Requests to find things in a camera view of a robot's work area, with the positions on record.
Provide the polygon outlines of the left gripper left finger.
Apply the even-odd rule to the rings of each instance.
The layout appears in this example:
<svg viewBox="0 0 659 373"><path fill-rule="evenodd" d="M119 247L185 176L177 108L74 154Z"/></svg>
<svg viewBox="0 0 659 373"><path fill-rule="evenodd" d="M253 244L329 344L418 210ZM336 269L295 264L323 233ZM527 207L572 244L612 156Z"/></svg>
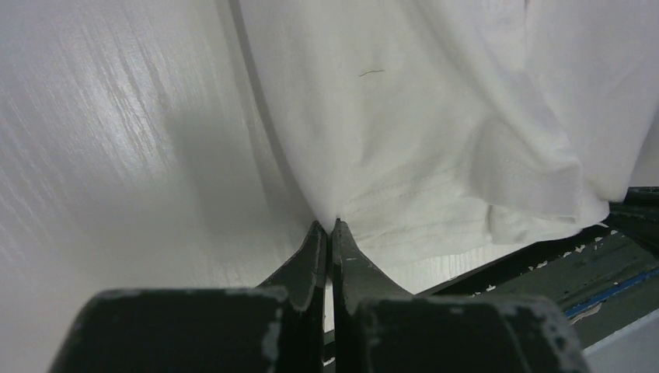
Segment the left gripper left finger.
<svg viewBox="0 0 659 373"><path fill-rule="evenodd" d="M52 372L321 372L327 235L254 288L112 289L74 319Z"/></svg>

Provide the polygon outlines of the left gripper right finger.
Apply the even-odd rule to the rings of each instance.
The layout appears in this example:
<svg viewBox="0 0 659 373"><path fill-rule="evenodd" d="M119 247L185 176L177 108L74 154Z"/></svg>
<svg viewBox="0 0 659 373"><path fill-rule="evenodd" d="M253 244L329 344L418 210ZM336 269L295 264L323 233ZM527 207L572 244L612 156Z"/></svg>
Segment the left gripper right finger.
<svg viewBox="0 0 659 373"><path fill-rule="evenodd" d="M331 235L338 372L587 372L581 342L542 296L416 296Z"/></svg>

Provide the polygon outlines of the white t shirt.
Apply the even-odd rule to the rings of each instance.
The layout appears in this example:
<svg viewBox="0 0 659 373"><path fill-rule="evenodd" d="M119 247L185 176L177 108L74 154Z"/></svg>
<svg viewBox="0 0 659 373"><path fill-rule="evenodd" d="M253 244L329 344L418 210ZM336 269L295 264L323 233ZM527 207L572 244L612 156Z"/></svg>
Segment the white t shirt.
<svg viewBox="0 0 659 373"><path fill-rule="evenodd" d="M566 238L658 111L656 1L237 1L264 121L382 266Z"/></svg>

